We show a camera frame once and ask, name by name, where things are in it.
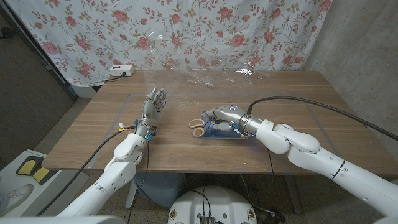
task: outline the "wire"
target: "wire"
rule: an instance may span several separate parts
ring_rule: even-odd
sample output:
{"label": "wire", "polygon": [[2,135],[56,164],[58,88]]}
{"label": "wire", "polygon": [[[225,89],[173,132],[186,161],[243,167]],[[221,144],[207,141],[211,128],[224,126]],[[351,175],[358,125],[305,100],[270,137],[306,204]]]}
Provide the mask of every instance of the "wire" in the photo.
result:
{"label": "wire", "polygon": [[118,134],[122,133],[123,131],[125,131],[126,129],[134,129],[135,126],[130,126],[130,127],[126,127],[124,129],[121,129],[119,131],[117,131],[116,133],[114,133],[113,135],[111,135],[109,138],[107,138],[104,142],[102,142],[102,144],[97,148],[97,150],[92,153],[92,155],[90,156],[90,158],[88,158],[88,160],[82,165],[82,167],[77,171],[77,173],[72,177],[72,179],[69,181],[69,183],[64,186],[64,188],[43,208],[41,209],[41,211],[36,215],[36,216],[41,216],[58,198],[59,196],[61,196],[61,194],[64,193],[64,191],[66,191],[66,189],[72,184],[72,182],[79,176],[79,174],[82,172],[82,170],[87,166],[87,164],[91,161],[92,158],[94,158],[95,154],[109,141],[111,140],[113,137],[117,136]]}
{"label": "wire", "polygon": [[339,114],[342,114],[344,116],[347,116],[347,117],[349,117],[349,118],[351,118],[351,119],[353,119],[353,120],[355,120],[355,121],[357,121],[359,123],[364,124],[367,127],[373,128],[376,131],[379,131],[380,133],[385,134],[386,136],[389,136],[390,138],[398,141],[398,136],[396,136],[395,134],[392,134],[389,131],[386,131],[385,129],[382,129],[382,128],[380,128],[380,127],[378,127],[378,126],[376,126],[376,125],[374,125],[374,124],[372,124],[370,122],[367,122],[367,121],[365,121],[365,120],[363,120],[363,119],[361,119],[361,118],[359,118],[357,116],[354,116],[354,115],[349,114],[349,113],[347,113],[345,111],[342,111],[342,110],[339,110],[337,108],[334,108],[332,106],[325,105],[323,103],[318,103],[316,101],[307,100],[307,99],[294,97],[294,96],[272,96],[272,97],[266,97],[266,98],[262,98],[262,99],[256,100],[256,101],[254,101],[253,103],[250,104],[250,106],[248,108],[248,111],[247,111],[247,114],[248,115],[251,114],[251,110],[252,110],[253,106],[256,103],[259,103],[259,102],[262,102],[262,101],[267,101],[267,100],[296,100],[296,101],[301,101],[301,102],[305,102],[305,103],[310,103],[310,104],[313,104],[313,105],[321,106],[323,108],[326,108],[326,109],[332,110],[334,112],[337,112]]}
{"label": "wire", "polygon": [[248,212],[248,221],[246,222],[247,224],[249,224],[250,211],[251,211],[252,208],[253,208],[253,205],[251,205],[251,207],[249,209],[249,212]]}
{"label": "wire", "polygon": [[192,192],[195,192],[195,193],[198,193],[198,194],[200,194],[200,195],[202,195],[206,200],[207,200],[207,204],[209,205],[209,217],[210,217],[210,214],[211,214],[211,209],[210,209],[210,202],[209,202],[209,200],[207,199],[207,197],[206,197],[206,195],[204,195],[204,194],[202,194],[202,193],[200,193],[200,192],[197,192],[196,190],[190,190],[190,191],[192,191]]}
{"label": "wire", "polygon": [[141,186],[139,187],[140,189],[142,188],[142,185],[144,184],[145,178],[147,177],[148,173],[148,165],[149,165],[149,142],[147,142],[147,170],[145,171],[145,176],[141,182]]}
{"label": "wire", "polygon": [[246,186],[246,182],[244,181],[242,174],[240,174],[240,175],[241,175],[241,178],[242,178],[242,181],[243,181],[243,185],[244,185],[244,188],[245,188],[245,190],[246,190],[246,195],[248,196],[248,200],[249,200],[250,204],[251,204],[254,208],[260,209],[260,210],[262,210],[263,212],[268,212],[268,213],[270,213],[270,214],[272,214],[272,215],[275,215],[275,212],[270,211],[270,210],[263,209],[263,208],[261,208],[261,207],[255,205],[255,204],[251,201],[250,196],[249,196],[249,192],[248,192],[248,187]]}
{"label": "wire", "polygon": [[201,200],[203,202],[203,216],[205,216],[205,199],[204,199],[204,197],[205,197],[205,189],[206,189],[206,186],[204,186],[203,192],[202,192],[202,195],[201,195]]}
{"label": "wire", "polygon": [[110,80],[105,80],[104,83],[109,82],[109,81],[113,81],[113,80],[117,80],[117,79],[123,78],[125,76],[126,76],[126,72],[123,72],[121,76],[116,77],[116,78],[112,78]]}

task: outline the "scissors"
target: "scissors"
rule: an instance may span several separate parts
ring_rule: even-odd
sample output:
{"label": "scissors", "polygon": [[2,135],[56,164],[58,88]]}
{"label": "scissors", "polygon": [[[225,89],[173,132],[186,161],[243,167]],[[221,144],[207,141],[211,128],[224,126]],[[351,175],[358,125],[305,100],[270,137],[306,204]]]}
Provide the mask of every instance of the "scissors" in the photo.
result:
{"label": "scissors", "polygon": [[205,122],[202,119],[193,119],[188,123],[189,128],[196,128],[192,135],[195,138],[200,138],[204,135],[205,131],[212,125],[214,121]]}

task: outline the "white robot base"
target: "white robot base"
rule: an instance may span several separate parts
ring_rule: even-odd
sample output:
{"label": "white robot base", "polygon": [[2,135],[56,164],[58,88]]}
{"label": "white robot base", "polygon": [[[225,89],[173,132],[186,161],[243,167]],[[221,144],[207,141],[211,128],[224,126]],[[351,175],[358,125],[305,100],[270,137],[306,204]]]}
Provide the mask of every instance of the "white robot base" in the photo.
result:
{"label": "white robot base", "polygon": [[211,215],[209,215],[209,204],[205,198],[202,198],[203,188],[204,186],[193,189],[196,192],[189,191],[177,199],[170,209],[167,223],[257,223],[251,204],[243,196],[226,187],[210,185],[205,188],[204,195],[210,203]]}

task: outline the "scissors handle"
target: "scissors handle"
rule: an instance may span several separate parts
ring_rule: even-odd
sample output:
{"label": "scissors handle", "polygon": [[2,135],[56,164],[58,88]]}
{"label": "scissors handle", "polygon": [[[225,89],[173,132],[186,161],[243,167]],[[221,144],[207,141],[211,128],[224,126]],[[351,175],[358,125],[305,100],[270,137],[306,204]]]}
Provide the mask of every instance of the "scissors handle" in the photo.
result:
{"label": "scissors handle", "polygon": [[205,130],[203,128],[196,128],[193,132],[192,132],[192,136],[195,138],[200,138],[204,135]]}
{"label": "scissors handle", "polygon": [[188,123],[189,128],[203,127],[204,125],[205,121],[201,119],[193,119]]}

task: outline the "power strip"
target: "power strip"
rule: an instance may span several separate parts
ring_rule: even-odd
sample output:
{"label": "power strip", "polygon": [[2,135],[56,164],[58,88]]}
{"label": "power strip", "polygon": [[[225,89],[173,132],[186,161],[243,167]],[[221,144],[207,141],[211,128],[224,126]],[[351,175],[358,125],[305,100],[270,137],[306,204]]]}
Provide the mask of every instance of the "power strip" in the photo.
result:
{"label": "power strip", "polygon": [[112,76],[121,76],[123,72],[126,72],[126,76],[132,76],[135,69],[132,65],[113,65],[111,69]]}

